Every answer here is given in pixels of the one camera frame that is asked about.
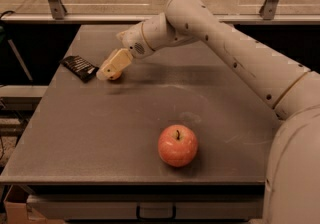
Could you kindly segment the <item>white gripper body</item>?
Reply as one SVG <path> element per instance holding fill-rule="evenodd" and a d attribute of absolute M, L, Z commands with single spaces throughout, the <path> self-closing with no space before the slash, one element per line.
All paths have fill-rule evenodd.
<path fill-rule="evenodd" d="M 138 23 L 129 29 L 119 32 L 117 39 L 127 48 L 136 59 L 143 59 L 151 56 L 154 50 L 148 45 L 143 36 L 143 24 Z"/>

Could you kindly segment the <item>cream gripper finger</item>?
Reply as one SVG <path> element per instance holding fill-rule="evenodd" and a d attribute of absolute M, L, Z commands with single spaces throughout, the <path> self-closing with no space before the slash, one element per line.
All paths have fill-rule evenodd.
<path fill-rule="evenodd" d="M 96 76 L 99 80 L 108 78 L 117 71 L 123 71 L 132 63 L 133 56 L 126 48 L 114 50 L 109 57 L 102 63 Z"/>

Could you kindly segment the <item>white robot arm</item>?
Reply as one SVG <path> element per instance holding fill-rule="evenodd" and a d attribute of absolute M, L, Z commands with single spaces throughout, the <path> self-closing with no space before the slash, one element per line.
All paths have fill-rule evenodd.
<path fill-rule="evenodd" d="M 164 47 L 204 42 L 283 120 L 269 154 L 263 224 L 320 224 L 320 74 L 218 21 L 201 0 L 168 0 L 163 13 L 118 34 L 100 66 L 113 79 Z"/>

